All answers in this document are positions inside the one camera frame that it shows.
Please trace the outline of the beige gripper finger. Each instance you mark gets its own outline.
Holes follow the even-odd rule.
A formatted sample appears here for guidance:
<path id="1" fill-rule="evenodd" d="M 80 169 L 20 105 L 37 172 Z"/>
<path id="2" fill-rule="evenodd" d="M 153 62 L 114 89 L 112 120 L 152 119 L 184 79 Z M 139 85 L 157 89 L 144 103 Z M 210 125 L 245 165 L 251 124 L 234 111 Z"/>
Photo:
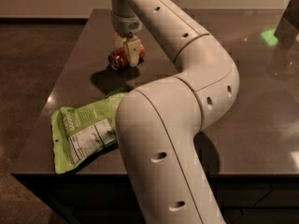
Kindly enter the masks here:
<path id="1" fill-rule="evenodd" d="M 133 35 L 124 42 L 124 49 L 127 55 L 128 63 L 131 67 L 135 67 L 139 63 L 141 40 L 138 36 Z"/>

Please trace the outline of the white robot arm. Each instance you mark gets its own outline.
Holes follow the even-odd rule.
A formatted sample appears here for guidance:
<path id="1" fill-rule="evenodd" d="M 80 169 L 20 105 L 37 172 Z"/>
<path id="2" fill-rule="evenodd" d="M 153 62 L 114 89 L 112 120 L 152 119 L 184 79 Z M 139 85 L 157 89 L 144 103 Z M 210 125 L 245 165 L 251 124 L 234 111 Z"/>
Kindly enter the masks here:
<path id="1" fill-rule="evenodd" d="M 235 62 L 171 0 L 112 0 L 115 30 L 142 22 L 177 68 L 121 101 L 116 133 L 146 224 L 226 224 L 193 139 L 220 119 L 239 90 Z"/>

